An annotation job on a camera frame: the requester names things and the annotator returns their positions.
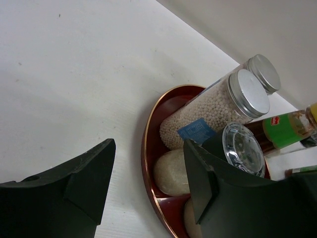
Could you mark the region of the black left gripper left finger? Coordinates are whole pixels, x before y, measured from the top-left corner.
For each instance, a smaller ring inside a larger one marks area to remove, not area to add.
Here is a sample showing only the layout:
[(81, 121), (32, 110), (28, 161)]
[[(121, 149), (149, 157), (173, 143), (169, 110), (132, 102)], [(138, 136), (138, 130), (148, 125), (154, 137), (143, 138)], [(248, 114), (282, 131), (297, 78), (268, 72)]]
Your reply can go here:
[(20, 182), (0, 185), (3, 238), (92, 238), (103, 217), (116, 144), (87, 152)]

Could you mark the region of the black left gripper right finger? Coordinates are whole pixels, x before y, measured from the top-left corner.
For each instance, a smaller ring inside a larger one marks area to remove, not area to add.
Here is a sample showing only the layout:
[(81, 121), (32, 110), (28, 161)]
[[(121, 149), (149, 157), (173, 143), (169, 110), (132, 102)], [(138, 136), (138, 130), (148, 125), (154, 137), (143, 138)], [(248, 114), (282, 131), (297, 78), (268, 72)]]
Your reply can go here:
[(316, 173), (273, 181), (217, 158), (211, 158), (211, 169), (194, 161), (191, 141), (186, 140), (183, 149), (194, 216), (203, 237), (316, 237)]

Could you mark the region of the white bead jar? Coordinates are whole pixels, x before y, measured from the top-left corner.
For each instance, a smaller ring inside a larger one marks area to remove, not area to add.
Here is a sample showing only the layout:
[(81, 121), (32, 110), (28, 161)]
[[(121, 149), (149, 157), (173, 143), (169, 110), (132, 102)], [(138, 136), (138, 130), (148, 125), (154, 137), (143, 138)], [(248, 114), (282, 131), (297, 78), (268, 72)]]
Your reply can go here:
[(201, 92), (201, 94), (205, 91), (208, 91), (210, 88), (217, 85), (220, 81), (226, 79), (233, 73), (242, 69), (248, 70), (254, 75), (254, 77), (257, 78), (258, 83), (251, 83), (252, 86), (256, 87), (255, 92), (265, 91), (267, 95), (272, 95), (273, 93), (280, 90), (280, 77), (275, 67), (265, 56), (257, 54), (248, 59), (243, 64), (231, 70), (229, 73), (227, 73), (221, 79), (214, 82), (212, 85), (208, 86)]
[(160, 124), (160, 137), (171, 149), (190, 138), (198, 143), (230, 122), (249, 123), (269, 112), (269, 99), (253, 73), (240, 69), (203, 90)]

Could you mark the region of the small black-capped powder bottle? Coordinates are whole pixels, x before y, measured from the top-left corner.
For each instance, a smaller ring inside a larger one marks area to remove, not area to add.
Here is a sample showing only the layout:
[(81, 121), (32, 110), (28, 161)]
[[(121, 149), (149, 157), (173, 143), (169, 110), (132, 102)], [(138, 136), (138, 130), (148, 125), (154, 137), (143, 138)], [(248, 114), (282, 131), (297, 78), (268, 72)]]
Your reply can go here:
[(190, 198), (185, 206), (184, 206), (184, 225), (186, 232), (190, 238), (202, 238), (202, 232), (200, 225), (196, 224), (195, 216), (194, 216), (194, 209), (193, 209), (193, 202)]

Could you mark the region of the black-top grinder bottle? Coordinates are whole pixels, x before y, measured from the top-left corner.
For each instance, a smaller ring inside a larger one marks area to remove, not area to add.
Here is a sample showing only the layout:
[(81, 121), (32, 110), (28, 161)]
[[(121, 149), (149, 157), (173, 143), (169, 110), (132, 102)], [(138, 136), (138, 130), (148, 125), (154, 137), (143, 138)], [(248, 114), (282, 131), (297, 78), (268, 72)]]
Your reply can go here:
[[(221, 131), (194, 146), (194, 161), (214, 168), (211, 158), (234, 166), (251, 175), (263, 178), (265, 159), (254, 134), (245, 125), (230, 122)], [(190, 193), (184, 149), (171, 150), (162, 155), (154, 166), (154, 181), (158, 189), (169, 196)]]

